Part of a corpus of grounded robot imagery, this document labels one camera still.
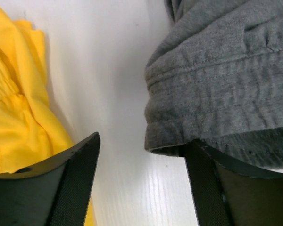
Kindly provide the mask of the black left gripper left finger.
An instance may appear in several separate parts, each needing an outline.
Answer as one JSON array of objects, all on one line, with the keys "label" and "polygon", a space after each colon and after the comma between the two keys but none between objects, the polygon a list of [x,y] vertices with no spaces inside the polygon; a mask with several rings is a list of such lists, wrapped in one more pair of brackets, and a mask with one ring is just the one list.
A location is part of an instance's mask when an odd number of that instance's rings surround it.
[{"label": "black left gripper left finger", "polygon": [[99,152],[95,132],[44,161],[0,174],[0,226],[82,226]]}]

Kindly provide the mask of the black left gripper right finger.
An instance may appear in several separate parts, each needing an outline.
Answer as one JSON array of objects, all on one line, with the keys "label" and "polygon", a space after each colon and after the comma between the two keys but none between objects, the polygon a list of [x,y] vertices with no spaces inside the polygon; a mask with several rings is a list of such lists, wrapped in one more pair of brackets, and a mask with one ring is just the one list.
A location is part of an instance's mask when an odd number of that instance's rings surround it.
[{"label": "black left gripper right finger", "polygon": [[194,140],[183,146],[198,225],[283,226],[283,173]]}]

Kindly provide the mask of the yellow shorts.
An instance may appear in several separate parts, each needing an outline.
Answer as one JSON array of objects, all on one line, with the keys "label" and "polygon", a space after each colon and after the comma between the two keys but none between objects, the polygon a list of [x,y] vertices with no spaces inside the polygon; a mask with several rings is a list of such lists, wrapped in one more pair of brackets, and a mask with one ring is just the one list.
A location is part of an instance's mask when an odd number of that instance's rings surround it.
[{"label": "yellow shorts", "polygon": [[[76,145],[50,110],[45,56],[43,32],[0,8],[0,174]],[[90,199],[83,226],[94,224]]]}]

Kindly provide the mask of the grey shorts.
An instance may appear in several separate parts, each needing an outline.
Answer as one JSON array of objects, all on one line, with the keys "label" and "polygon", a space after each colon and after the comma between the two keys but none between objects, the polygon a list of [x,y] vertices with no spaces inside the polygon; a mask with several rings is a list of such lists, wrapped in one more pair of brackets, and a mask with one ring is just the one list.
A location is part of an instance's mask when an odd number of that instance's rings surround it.
[{"label": "grey shorts", "polygon": [[283,0],[168,0],[174,22],[145,69],[145,149],[199,139],[283,169]]}]

